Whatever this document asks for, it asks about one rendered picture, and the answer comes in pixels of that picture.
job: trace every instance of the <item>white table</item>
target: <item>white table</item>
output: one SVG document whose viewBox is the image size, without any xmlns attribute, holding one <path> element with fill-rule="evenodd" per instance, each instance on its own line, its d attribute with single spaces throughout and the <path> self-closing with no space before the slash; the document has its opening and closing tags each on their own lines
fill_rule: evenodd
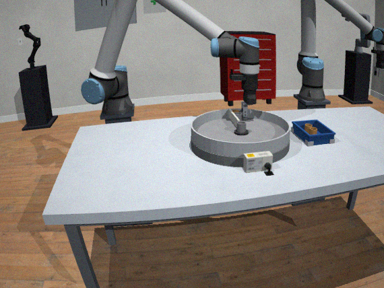
<svg viewBox="0 0 384 288">
<path fill-rule="evenodd" d="M 384 114 L 371 107 L 272 111 L 320 120 L 335 143 L 307 147 L 291 133 L 290 151 L 273 176 L 219 166 L 193 154 L 195 117 L 81 127 L 63 163 L 43 219 L 64 225 L 86 287 L 98 283 L 81 225 L 113 226 L 188 219 L 301 204 L 384 184 Z"/>
</svg>

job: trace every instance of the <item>control box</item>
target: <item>control box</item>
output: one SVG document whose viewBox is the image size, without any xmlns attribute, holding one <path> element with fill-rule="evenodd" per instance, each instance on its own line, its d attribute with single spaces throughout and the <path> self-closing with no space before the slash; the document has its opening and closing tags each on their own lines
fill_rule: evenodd
<svg viewBox="0 0 384 288">
<path fill-rule="evenodd" d="M 267 168 L 265 168 L 264 165 L 269 163 L 272 166 L 273 160 L 274 155 L 270 151 L 245 153 L 243 168 L 247 173 L 266 171 Z"/>
</svg>

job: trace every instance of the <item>wall outlet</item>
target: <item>wall outlet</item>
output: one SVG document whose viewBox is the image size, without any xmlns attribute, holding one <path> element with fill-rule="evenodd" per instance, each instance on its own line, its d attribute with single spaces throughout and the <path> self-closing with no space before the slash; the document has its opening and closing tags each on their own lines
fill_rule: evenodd
<svg viewBox="0 0 384 288">
<path fill-rule="evenodd" d="M 106 27 L 114 6 L 115 0 L 75 0 L 75 31 Z M 136 8 L 129 24 L 134 23 Z"/>
<path fill-rule="evenodd" d="M 143 0 L 144 14 L 165 12 L 166 9 L 157 3 L 156 0 Z"/>
</svg>

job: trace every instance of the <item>red tool cabinet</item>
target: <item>red tool cabinet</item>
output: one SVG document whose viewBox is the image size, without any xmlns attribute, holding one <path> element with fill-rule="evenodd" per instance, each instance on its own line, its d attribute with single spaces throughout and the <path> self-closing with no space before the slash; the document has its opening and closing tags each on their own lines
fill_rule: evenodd
<svg viewBox="0 0 384 288">
<path fill-rule="evenodd" d="M 265 99 L 268 104 L 276 98 L 276 35 L 267 32 L 229 31 L 229 34 L 258 39 L 260 50 L 260 72 L 257 81 L 256 99 Z M 234 100 L 243 100 L 241 81 L 233 81 L 229 78 L 231 69 L 233 73 L 240 73 L 238 58 L 220 57 L 220 91 L 229 106 L 233 106 Z"/>
</svg>

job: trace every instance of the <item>table leg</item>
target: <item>table leg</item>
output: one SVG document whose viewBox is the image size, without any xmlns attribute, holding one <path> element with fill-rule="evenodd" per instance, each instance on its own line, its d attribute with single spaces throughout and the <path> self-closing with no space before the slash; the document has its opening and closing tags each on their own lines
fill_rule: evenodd
<svg viewBox="0 0 384 288">
<path fill-rule="evenodd" d="M 86 244 L 84 243 L 83 234 L 78 225 L 64 225 L 65 231 L 71 244 L 73 255 L 75 256 L 77 266 L 82 274 L 84 284 L 87 288 L 100 288 L 96 279 L 94 269 Z"/>
<path fill-rule="evenodd" d="M 353 210 L 353 208 L 354 208 L 354 203 L 356 202 L 357 192 L 358 192 L 358 190 L 350 192 L 350 196 L 348 197 L 348 203 L 347 203 L 347 208 L 349 210 Z"/>
<path fill-rule="evenodd" d="M 113 226 L 105 225 L 106 238 L 108 239 L 109 245 L 116 245 L 116 237 Z"/>
</svg>

